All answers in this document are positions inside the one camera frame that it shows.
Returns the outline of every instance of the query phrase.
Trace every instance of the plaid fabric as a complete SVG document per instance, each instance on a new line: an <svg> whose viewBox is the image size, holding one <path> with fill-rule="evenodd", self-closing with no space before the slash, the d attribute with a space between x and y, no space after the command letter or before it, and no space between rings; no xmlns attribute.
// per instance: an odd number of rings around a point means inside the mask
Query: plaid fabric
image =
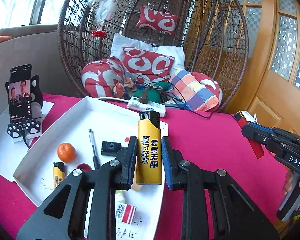
<svg viewBox="0 0 300 240"><path fill-rule="evenodd" d="M208 111L219 103L219 99L208 88L200 84L184 69L178 69L171 76L170 82L175 86L173 93L182 100L182 103L176 101L181 108Z"/></svg>

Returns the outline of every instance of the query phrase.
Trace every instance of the clear pen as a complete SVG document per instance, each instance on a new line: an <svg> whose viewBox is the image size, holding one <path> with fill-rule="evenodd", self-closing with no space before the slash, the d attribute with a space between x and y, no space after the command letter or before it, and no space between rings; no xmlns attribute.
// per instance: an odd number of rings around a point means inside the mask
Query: clear pen
<svg viewBox="0 0 300 240"><path fill-rule="evenodd" d="M97 157L97 149L96 149L96 143L94 141L94 134L93 131L91 129L89 129L89 138L90 138L90 142L92 144L92 150L93 150L93 165L95 169L100 168L100 163Z"/></svg>

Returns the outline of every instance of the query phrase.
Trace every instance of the magenta table surface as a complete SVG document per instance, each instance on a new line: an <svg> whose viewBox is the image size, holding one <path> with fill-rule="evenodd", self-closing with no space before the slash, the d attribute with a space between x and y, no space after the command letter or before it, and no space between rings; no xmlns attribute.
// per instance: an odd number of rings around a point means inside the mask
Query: magenta table surface
<svg viewBox="0 0 300 240"><path fill-rule="evenodd" d="M55 103L43 121L44 131L80 100L47 94L43 98ZM257 160L239 125L230 115L214 113L207 120L186 110L167 109L166 117L161 120L169 125L171 146L181 151L184 159L209 171L225 169L271 222L276 220L286 170L270 154L265 153ZM0 223L13 238L35 210L34 204L15 182L0 176ZM181 219L182 192L172 192L165 185L155 240L179 240Z"/></svg>

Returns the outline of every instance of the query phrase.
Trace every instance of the orange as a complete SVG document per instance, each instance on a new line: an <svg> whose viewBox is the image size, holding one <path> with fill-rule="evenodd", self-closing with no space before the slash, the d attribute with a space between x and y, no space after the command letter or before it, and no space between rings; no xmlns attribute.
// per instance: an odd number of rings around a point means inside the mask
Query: orange
<svg viewBox="0 0 300 240"><path fill-rule="evenodd" d="M59 159L65 163L73 162L77 156L75 148L70 143L61 143L58 146L57 154Z"/></svg>

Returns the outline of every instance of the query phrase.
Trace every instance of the wicker chair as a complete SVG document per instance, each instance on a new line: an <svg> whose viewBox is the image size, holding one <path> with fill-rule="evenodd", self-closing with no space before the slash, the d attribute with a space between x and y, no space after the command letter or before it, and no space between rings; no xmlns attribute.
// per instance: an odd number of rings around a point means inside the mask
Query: wicker chair
<svg viewBox="0 0 300 240"><path fill-rule="evenodd" d="M151 4L180 16L176 33L135 27L139 8ZM153 46L183 46L185 68L204 73L223 90L222 111L236 93L248 58L248 31L238 0L116 0L116 11L106 22L105 39L91 38L97 30L95 5L88 0L65 0L58 22L58 49L62 64L82 96L89 96L81 70L90 61L109 57L113 36L120 33Z"/></svg>

